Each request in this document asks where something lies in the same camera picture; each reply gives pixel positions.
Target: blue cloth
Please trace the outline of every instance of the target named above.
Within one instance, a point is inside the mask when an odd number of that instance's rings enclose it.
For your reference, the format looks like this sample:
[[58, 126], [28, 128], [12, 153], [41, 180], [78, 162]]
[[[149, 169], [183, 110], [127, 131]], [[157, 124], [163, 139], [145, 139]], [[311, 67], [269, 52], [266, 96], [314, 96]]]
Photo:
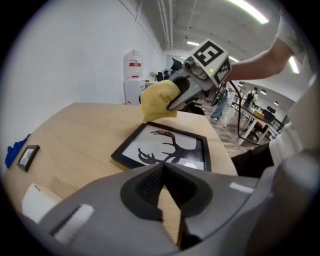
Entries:
[[26, 143], [30, 134], [24, 139], [19, 142], [14, 143], [13, 147], [8, 146], [8, 153], [5, 157], [5, 166], [9, 168], [12, 163], [14, 162], [16, 156], [18, 155], [19, 151], [22, 149], [23, 145]]
[[228, 98], [223, 94], [221, 96], [221, 101], [218, 105], [218, 107], [216, 108], [216, 110], [214, 111], [214, 113], [211, 115], [211, 118], [216, 118], [218, 120], [220, 120], [222, 118], [222, 113], [225, 110], [226, 106], [228, 103]]

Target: wooden table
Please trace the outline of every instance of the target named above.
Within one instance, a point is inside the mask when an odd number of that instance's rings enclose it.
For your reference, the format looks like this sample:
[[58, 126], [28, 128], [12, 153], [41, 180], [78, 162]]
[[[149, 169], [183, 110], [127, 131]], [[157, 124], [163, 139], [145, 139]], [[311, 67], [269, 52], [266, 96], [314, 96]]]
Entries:
[[[32, 183], [65, 199], [96, 179], [126, 171], [110, 155], [142, 118], [138, 106], [97, 103], [74, 103], [50, 117], [32, 133], [5, 173], [3, 184], [15, 209], [21, 212], [22, 199]], [[237, 175], [224, 145], [203, 115], [179, 111], [177, 118], [155, 122], [206, 136], [212, 171]], [[28, 172], [16, 165], [26, 145], [40, 146]], [[158, 207], [163, 210], [165, 229], [177, 242], [180, 210], [166, 189], [161, 191]]]
[[[230, 119], [235, 115], [236, 113], [236, 105], [239, 106], [238, 103], [234, 104], [234, 110], [231, 111], [229, 113], [229, 115], [226, 117], [223, 127], [226, 127], [230, 121]], [[242, 135], [243, 138], [247, 138], [247, 136], [251, 133], [252, 129], [255, 127], [256, 123], [259, 121], [259, 123], [261, 123], [262, 125], [268, 126], [267, 129], [265, 130], [265, 132], [259, 136], [259, 141], [257, 142], [258, 144], [261, 143], [261, 141], [263, 140], [263, 138], [266, 136], [267, 132], [269, 131], [270, 127], [272, 126], [271, 122], [269, 122], [265, 117], [260, 117], [255, 115], [255, 113], [248, 107], [244, 107], [243, 105], [241, 105], [241, 110], [244, 111], [245, 113], [247, 113], [249, 115], [249, 120], [248, 122], [245, 124], [244, 126], [244, 130], [246, 130], [246, 128], [248, 127], [248, 125], [250, 124], [251, 119], [253, 119], [252, 124], [250, 125], [250, 127], [248, 128], [248, 130], [245, 132], [245, 134]], [[244, 139], [240, 138], [238, 140], [238, 144], [241, 145], [242, 142], [244, 142]]]

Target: white stripe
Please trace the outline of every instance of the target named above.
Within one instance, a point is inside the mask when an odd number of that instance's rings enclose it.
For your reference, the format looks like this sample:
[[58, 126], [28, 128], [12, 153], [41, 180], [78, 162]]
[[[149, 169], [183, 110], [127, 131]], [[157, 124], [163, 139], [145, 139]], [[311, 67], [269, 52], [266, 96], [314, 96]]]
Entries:
[[243, 185], [240, 185], [240, 184], [237, 184], [235, 182], [232, 182], [230, 184], [230, 188], [231, 189], [234, 189], [234, 190], [239, 190], [243, 193], [248, 193], [248, 194], [251, 194], [255, 189], [252, 188], [252, 187], [248, 187], [248, 186], [243, 186]]
[[66, 224], [54, 234], [54, 238], [60, 243], [68, 245], [77, 234], [78, 230], [90, 219], [94, 208], [88, 204], [82, 204], [72, 215]]

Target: framed deer picture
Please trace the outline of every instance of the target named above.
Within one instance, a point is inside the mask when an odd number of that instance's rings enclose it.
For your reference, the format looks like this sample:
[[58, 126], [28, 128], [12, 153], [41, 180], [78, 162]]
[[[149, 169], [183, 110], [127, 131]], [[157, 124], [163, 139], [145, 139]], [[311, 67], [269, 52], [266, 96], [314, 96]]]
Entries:
[[154, 122], [141, 124], [111, 157], [130, 169], [168, 162], [211, 172], [206, 137]]

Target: ceiling light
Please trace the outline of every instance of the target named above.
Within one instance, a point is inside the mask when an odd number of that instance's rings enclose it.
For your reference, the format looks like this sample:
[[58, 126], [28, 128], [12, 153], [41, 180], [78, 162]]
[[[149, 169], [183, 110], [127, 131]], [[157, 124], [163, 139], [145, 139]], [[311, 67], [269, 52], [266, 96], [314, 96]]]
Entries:
[[230, 59], [230, 60], [233, 60], [233, 61], [235, 61], [235, 62], [239, 62], [239, 60], [237, 60], [236, 58], [231, 57], [231, 56], [229, 56], [229, 59]]
[[289, 63], [291, 65], [292, 71], [296, 74], [299, 74], [299, 69], [298, 69], [297, 63], [295, 61], [295, 58], [293, 56], [290, 57]]
[[200, 45], [200, 43], [197, 43], [197, 42], [190, 42], [190, 41], [188, 41], [188, 42], [186, 42], [188, 45], [192, 45], [192, 46], [199, 46]]
[[253, 17], [255, 17], [260, 23], [265, 24], [268, 23], [269, 20], [261, 14], [256, 8], [254, 8], [251, 4], [247, 3], [244, 0], [227, 0], [243, 10], [245, 10], [247, 13], [251, 14]]

